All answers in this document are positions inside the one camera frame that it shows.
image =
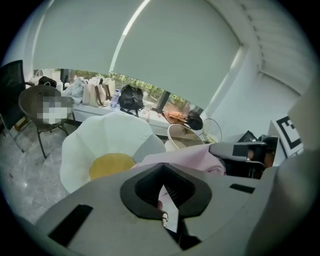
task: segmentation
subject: beige bag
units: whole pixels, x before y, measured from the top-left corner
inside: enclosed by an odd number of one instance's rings
[[[108,105],[108,100],[107,100],[107,92],[105,87],[102,84],[90,85],[90,100],[89,104],[92,107],[105,107]]]
[[[85,84],[83,86],[83,98],[82,98],[82,104],[83,105],[90,105],[90,90],[91,87],[89,84]]]

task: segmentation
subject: pink cloth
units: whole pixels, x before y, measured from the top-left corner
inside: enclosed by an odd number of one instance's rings
[[[134,167],[145,166],[156,163],[177,164],[199,171],[225,174],[225,167],[217,157],[209,152],[210,144],[189,146],[177,151],[147,155],[141,163]]]

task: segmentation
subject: rattan chair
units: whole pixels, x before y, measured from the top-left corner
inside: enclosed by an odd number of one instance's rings
[[[13,139],[15,145],[25,151],[17,143],[17,138],[30,124],[30,122],[22,127],[22,129],[13,136],[10,129],[23,117],[24,113],[19,108],[18,99],[21,92],[26,89],[26,85],[34,85],[31,82],[25,82],[23,72],[23,61],[16,60],[10,62],[0,68],[0,119],[5,131]]]
[[[61,93],[53,87],[35,85],[20,94],[19,106],[26,117],[35,124],[43,156],[47,158],[41,142],[40,133],[51,132],[53,129],[59,128],[64,131],[67,136],[69,135],[64,126],[64,122],[71,115],[73,115],[73,120],[76,120],[72,111],[72,99],[69,97],[61,97]],[[54,122],[50,122],[47,117],[45,117],[45,115],[49,113],[50,108],[66,108],[68,111],[64,117],[54,119]]]

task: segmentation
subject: ceiling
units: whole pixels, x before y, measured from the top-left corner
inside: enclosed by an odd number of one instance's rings
[[[260,48],[260,71],[303,94],[317,72],[317,57],[291,15],[273,0],[234,0]]]

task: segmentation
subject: roller blind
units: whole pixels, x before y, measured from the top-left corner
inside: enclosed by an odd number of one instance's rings
[[[118,41],[143,0],[55,0],[35,45],[35,69],[108,73]]]
[[[113,71],[205,108],[239,46],[206,1],[151,0],[125,37]]]

